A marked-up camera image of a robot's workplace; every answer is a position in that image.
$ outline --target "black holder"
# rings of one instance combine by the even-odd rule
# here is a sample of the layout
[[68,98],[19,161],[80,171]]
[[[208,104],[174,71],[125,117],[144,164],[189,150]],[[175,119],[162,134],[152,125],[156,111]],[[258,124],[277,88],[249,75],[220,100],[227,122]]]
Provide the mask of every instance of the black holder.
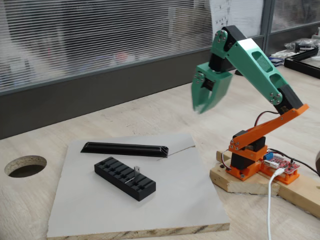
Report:
[[287,57],[284,60],[284,66],[286,68],[298,71],[300,73],[309,75],[311,77],[320,79],[320,68],[316,66],[312,66],[310,64],[301,62],[302,60],[311,58],[318,54],[318,48],[315,47],[314,49],[296,54],[294,56]]
[[156,191],[156,182],[113,157],[94,165],[96,174],[134,199],[141,201]]
[[87,142],[82,148],[81,153],[167,158],[168,151],[169,148],[166,146]]

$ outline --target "white cable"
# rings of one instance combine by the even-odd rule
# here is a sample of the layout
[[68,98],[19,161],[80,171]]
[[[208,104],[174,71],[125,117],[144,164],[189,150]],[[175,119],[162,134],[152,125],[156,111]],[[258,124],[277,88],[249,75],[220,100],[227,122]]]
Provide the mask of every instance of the white cable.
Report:
[[225,152],[226,152],[226,151],[229,151],[229,149],[225,150],[225,151],[222,153],[221,161],[222,161],[222,164],[223,164],[227,169],[231,170],[231,167],[229,167],[229,166],[227,166],[227,165],[225,164],[224,155],[225,155]]
[[271,204],[271,183],[274,180],[276,176],[279,176],[283,174],[285,171],[284,168],[279,168],[277,169],[272,177],[270,178],[269,184],[268,184],[268,208],[266,212],[266,228],[268,232],[268,240],[271,240],[271,231],[270,231],[270,204]]

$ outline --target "green plastic part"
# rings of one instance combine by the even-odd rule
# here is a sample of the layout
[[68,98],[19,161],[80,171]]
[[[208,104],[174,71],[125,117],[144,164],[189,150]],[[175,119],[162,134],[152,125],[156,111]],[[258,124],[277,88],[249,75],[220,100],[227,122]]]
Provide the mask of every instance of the green plastic part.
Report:
[[232,77],[228,71],[212,71],[208,62],[198,65],[191,86],[193,110],[202,114],[217,105],[226,95]]
[[236,42],[226,58],[270,103],[282,102],[278,88],[288,83],[251,38]]
[[219,56],[222,59],[225,59],[227,52],[225,52],[224,47],[227,39],[228,33],[225,30],[217,31],[212,42],[212,47],[210,50],[211,53]]

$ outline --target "green robotic arm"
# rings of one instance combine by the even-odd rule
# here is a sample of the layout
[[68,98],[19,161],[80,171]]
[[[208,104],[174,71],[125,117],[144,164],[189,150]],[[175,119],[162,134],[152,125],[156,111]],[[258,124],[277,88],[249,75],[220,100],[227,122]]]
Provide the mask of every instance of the green robotic arm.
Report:
[[217,31],[211,59],[196,67],[192,81],[193,109],[203,113],[226,94],[233,66],[270,102],[280,114],[303,103],[259,46],[236,26]]

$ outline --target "wire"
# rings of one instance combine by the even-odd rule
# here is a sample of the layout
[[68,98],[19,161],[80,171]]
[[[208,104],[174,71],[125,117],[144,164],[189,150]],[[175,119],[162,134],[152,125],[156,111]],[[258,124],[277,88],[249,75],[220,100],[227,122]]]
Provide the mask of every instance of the wire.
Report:
[[227,165],[225,164],[225,160],[224,160],[224,154],[225,154],[225,152],[228,151],[228,150],[229,150],[229,149],[225,150],[225,151],[221,154],[221,161],[222,161],[223,166],[226,167],[226,169],[231,170],[231,167],[227,166]]
[[263,112],[260,113],[259,116],[256,118],[255,123],[254,123],[254,126],[257,126],[260,117],[261,117],[263,114],[265,114],[265,113],[279,114],[279,113],[276,112],[276,111],[263,111]]
[[291,160],[291,163],[293,163],[293,162],[295,161],[295,162],[298,162],[298,163],[301,163],[301,164],[305,165],[306,167],[308,167],[309,169],[311,169],[312,171],[314,171],[316,174],[318,174],[318,176],[320,177],[320,173],[317,172],[317,170],[315,170],[314,168],[312,168],[312,167],[309,166],[308,164],[304,163],[303,161],[300,161],[300,160],[297,160],[297,159],[295,159],[295,158],[293,158],[293,157],[290,157],[290,156],[288,156],[287,154],[284,154],[283,152],[281,152],[281,151],[279,151],[279,150],[276,150],[276,149],[273,149],[273,148],[268,148],[268,150],[271,150],[271,151],[274,152],[274,153],[280,154],[280,155],[282,155],[282,156],[290,159],[290,160]]
[[268,207],[266,211],[266,229],[268,233],[268,240],[271,240],[271,230],[270,230],[270,207],[271,207],[271,183],[274,180],[276,176],[279,176],[285,172],[284,168],[278,168],[270,178],[269,184],[268,184]]

